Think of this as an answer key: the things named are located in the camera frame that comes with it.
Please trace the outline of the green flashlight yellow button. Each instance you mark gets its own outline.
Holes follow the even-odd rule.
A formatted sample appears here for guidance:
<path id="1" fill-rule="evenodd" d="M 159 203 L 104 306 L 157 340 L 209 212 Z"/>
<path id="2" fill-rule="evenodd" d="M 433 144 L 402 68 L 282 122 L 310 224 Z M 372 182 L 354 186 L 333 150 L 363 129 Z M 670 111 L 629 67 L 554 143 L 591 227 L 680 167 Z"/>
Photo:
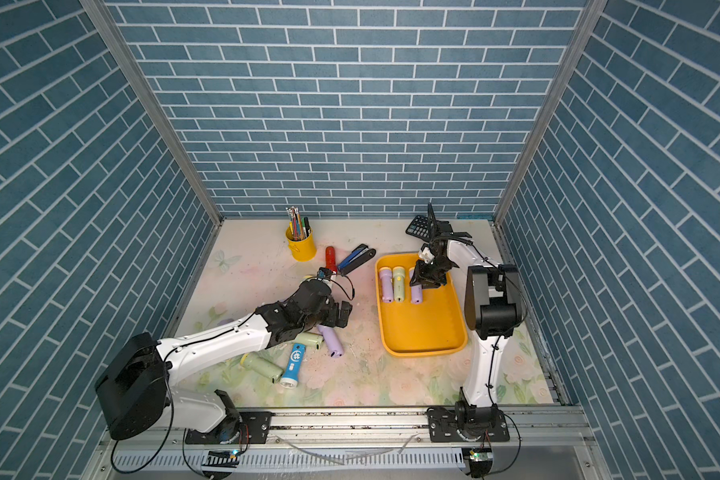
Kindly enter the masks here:
<path id="1" fill-rule="evenodd" d="M 394 301 L 400 303 L 405 300 L 405 281 L 407 270 L 403 266 L 395 266 L 392 269 L 392 274 Z"/>

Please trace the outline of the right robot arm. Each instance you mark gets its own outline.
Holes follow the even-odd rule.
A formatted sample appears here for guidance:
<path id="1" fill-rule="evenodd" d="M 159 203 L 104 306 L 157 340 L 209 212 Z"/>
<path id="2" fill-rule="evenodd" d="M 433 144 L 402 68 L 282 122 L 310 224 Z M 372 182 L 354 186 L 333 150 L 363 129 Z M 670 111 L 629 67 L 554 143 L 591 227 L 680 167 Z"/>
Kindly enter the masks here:
<path id="1" fill-rule="evenodd" d="M 443 287 L 454 268 L 466 274 L 462 311 L 476 345 L 453 408 L 453 428 L 467 441 L 486 441 L 504 424 L 498 406 L 498 367 L 509 338 L 525 320 L 519 271 L 483 255 L 470 235 L 437 234 L 420 249 L 410 284 Z"/>

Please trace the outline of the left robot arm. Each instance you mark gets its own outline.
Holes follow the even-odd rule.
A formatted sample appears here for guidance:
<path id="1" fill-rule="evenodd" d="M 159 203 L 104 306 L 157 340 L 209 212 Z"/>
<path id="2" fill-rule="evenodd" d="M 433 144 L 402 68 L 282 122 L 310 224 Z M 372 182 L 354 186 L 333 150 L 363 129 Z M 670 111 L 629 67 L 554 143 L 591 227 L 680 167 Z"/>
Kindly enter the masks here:
<path id="1" fill-rule="evenodd" d="M 286 299 L 219 327 L 176 338 L 133 336 L 94 386 L 111 438 L 123 441 L 161 426 L 208 434 L 219 443 L 239 440 L 242 419 L 230 395 L 184 390 L 181 382 L 230 358 L 292 341 L 318 325 L 344 328 L 351 311 L 349 298 L 335 300 L 325 281 L 312 278 Z"/>

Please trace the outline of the purple flashlight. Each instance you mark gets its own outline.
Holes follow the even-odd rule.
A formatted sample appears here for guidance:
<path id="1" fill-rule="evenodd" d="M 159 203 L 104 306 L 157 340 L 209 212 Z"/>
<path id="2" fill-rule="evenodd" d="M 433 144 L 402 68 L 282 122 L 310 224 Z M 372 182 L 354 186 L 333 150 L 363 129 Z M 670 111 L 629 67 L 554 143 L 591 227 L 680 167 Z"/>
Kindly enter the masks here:
<path id="1" fill-rule="evenodd" d="M 389 267 L 381 267 L 378 272 L 381 300 L 383 303 L 394 301 L 393 273 Z"/>
<path id="2" fill-rule="evenodd" d="M 319 325 L 318 331 L 324 339 L 324 343 L 326 345 L 326 348 L 328 349 L 329 355 L 332 358 L 342 357 L 344 355 L 344 347 L 339 340 L 335 329 L 332 327 Z"/>
<path id="3" fill-rule="evenodd" d="M 423 302 L 423 289 L 420 284 L 413 284 L 413 277 L 415 274 L 415 268 L 409 269 L 409 287 L 410 287 L 410 302 L 414 305 L 419 305 Z"/>

